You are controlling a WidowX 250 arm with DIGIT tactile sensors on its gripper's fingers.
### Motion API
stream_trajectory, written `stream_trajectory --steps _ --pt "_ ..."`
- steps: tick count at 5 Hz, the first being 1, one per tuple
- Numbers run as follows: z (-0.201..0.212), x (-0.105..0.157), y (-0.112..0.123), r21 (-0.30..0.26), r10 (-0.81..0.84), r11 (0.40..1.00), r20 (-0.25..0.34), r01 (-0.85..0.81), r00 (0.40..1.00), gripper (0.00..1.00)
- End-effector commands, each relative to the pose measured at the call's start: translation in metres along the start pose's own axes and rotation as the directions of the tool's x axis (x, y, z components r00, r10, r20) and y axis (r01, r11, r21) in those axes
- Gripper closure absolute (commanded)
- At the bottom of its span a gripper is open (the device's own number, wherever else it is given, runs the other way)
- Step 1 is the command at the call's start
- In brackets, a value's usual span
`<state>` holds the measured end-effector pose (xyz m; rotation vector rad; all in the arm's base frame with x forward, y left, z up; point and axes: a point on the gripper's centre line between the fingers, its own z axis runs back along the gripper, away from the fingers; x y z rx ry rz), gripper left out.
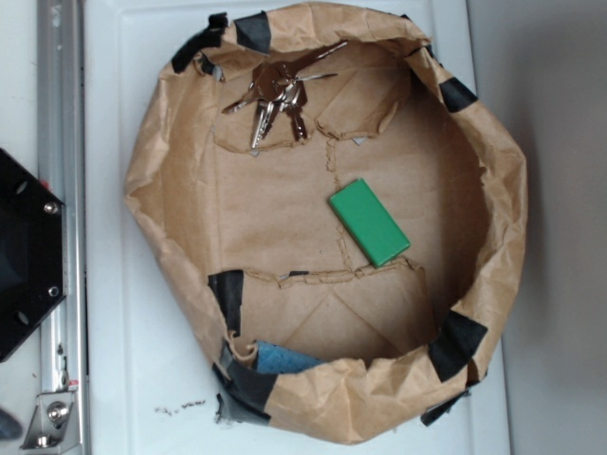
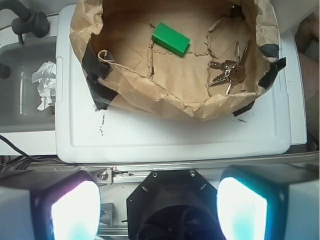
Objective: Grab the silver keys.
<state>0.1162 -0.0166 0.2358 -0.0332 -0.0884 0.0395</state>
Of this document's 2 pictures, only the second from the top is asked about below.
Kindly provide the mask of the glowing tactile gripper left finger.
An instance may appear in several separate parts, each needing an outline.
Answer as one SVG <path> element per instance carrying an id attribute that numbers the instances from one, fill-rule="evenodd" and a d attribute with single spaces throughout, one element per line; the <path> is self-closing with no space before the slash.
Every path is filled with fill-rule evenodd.
<path id="1" fill-rule="evenodd" d="M 100 215 L 100 190 L 85 170 L 0 174 L 2 240 L 94 240 Z"/>

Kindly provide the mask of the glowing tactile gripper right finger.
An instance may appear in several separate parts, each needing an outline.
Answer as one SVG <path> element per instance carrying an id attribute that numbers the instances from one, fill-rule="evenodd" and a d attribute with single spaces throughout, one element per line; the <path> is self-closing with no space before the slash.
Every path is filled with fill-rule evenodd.
<path id="1" fill-rule="evenodd" d="M 318 240 L 318 164 L 230 165 L 217 189 L 217 215 L 228 240 Z"/>

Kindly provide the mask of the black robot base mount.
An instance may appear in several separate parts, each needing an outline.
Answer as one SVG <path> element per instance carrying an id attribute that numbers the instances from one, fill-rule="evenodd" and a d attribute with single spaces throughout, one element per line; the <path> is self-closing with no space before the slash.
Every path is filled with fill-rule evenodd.
<path id="1" fill-rule="evenodd" d="M 131 240 L 222 240 L 217 190 L 196 170 L 152 171 L 126 199 Z"/>

